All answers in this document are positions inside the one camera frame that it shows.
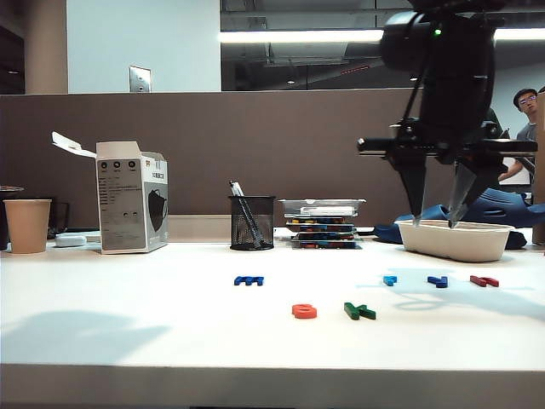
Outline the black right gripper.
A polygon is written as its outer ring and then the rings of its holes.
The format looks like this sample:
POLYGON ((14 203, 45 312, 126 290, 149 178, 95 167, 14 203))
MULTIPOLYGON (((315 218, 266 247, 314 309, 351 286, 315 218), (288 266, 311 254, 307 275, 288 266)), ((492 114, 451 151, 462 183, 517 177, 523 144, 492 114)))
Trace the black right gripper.
POLYGON ((360 155, 377 156, 395 166, 406 191, 418 226, 422 219, 426 186, 427 158, 441 164, 456 163, 454 185, 450 194, 448 225, 454 228, 466 215, 471 204, 505 172, 504 157, 533 157, 535 141, 517 141, 489 136, 492 126, 482 123, 471 130, 461 130, 461 121, 440 126, 423 118, 405 118, 390 127, 391 135, 360 138, 360 155))

